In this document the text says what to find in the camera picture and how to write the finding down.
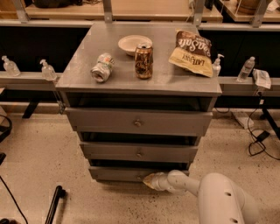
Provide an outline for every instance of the brown snack bag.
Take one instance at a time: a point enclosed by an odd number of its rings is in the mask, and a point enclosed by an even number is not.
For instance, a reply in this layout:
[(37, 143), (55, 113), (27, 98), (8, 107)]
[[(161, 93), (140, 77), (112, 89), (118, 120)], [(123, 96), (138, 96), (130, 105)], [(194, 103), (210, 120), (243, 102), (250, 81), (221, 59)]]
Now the brown snack bag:
[(211, 41), (189, 31), (179, 31), (176, 36), (176, 48), (169, 62), (207, 77), (213, 76), (210, 59)]

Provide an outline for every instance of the white bowl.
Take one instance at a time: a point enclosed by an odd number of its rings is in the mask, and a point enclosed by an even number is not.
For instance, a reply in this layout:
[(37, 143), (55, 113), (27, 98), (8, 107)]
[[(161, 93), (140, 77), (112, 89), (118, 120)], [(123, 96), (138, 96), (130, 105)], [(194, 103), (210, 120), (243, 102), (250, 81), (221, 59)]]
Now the white bowl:
[(137, 45), (141, 43), (150, 43), (151, 40), (145, 36), (130, 35), (119, 40), (119, 47), (123, 49), (128, 55), (134, 56)]

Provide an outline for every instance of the beige floor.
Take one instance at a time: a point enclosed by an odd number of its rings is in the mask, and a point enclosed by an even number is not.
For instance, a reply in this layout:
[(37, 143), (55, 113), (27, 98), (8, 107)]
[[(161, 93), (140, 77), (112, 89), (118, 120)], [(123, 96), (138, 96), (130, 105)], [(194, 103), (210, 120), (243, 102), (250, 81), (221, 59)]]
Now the beige floor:
[[(60, 201), (53, 223), (199, 223), (198, 201), (190, 193), (176, 196), (142, 184), (92, 180), (65, 115), (34, 114), (28, 120), (20, 114), (9, 116), (14, 127), (0, 144), (0, 151), (7, 155), (0, 174), (29, 223), (45, 223), (57, 185), (66, 189), (67, 197)], [(271, 133), (264, 143), (271, 154), (280, 157), (280, 141), (271, 127), (258, 115), (254, 122), (255, 128)], [(230, 114), (217, 114), (200, 142), (190, 176), (201, 179), (209, 172), (228, 176), (255, 197), (260, 208), (258, 223), (279, 223), (280, 161), (265, 153), (249, 157), (250, 141), (248, 131)], [(0, 201), (0, 218), (25, 223), (2, 183)]]

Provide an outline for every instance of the gray countertop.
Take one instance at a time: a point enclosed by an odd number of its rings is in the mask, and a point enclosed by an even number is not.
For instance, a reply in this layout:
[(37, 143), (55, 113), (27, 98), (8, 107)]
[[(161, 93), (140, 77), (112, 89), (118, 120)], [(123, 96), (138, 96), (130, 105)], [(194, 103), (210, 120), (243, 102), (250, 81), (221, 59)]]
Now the gray countertop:
[[(67, 92), (221, 95), (217, 78), (187, 72), (168, 62), (175, 48), (177, 29), (198, 33), (195, 26), (185, 23), (94, 23), (56, 88)], [(134, 58), (118, 47), (118, 41), (129, 35), (143, 35), (153, 42), (153, 75), (149, 80), (139, 80), (135, 76)], [(90, 69), (102, 53), (110, 53), (115, 66), (107, 82), (100, 84), (92, 78)]]

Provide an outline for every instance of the white robotic arm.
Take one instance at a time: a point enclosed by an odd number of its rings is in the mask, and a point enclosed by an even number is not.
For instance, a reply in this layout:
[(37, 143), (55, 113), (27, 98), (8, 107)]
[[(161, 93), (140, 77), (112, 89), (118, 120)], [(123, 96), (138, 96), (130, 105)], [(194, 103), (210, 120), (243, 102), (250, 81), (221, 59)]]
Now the white robotic arm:
[(209, 173), (199, 182), (182, 171), (159, 172), (147, 176), (143, 182), (158, 191), (176, 194), (189, 191), (197, 196), (200, 224), (254, 224), (258, 220), (254, 198), (219, 173)]

